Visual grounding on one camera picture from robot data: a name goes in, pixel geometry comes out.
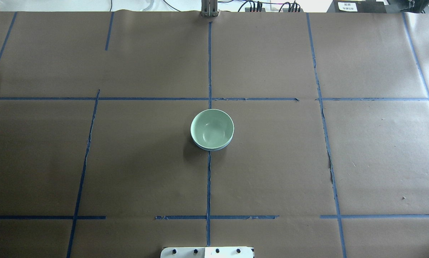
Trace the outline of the green bowl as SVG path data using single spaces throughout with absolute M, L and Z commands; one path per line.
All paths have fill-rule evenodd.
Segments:
M 233 139 L 233 119 L 219 109 L 207 109 L 198 113 L 190 125 L 191 138 L 206 147 L 219 147 Z

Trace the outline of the blue bowl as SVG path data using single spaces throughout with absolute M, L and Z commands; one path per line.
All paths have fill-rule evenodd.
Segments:
M 229 140 L 228 142 L 226 142 L 224 145 L 221 145 L 221 146 L 219 146 L 219 147 L 206 147 L 206 146 L 202 146 L 202 145 L 198 144 L 198 142 L 196 142 L 196 141 L 193 139 L 194 144 L 195 144 L 197 147 L 199 147 L 200 149 L 203 149 L 203 150 L 205 150 L 205 151 L 219 151 L 219 150 L 224 149 L 225 147 L 227 147 L 227 146 L 231 143 L 231 141 L 232 141 L 232 139 L 230 139 L 230 140 Z

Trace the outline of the black power box with label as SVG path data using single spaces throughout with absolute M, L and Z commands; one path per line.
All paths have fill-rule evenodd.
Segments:
M 333 0 L 327 13 L 387 13 L 385 4 L 375 0 Z

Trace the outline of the aluminium frame post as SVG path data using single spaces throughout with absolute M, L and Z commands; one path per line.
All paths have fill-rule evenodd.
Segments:
M 217 17 L 219 15 L 218 0 L 201 0 L 201 16 Z

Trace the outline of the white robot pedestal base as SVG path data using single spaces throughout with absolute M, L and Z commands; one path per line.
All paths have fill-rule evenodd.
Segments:
M 161 258 L 254 258 L 254 248 L 227 247 L 168 247 L 163 248 Z

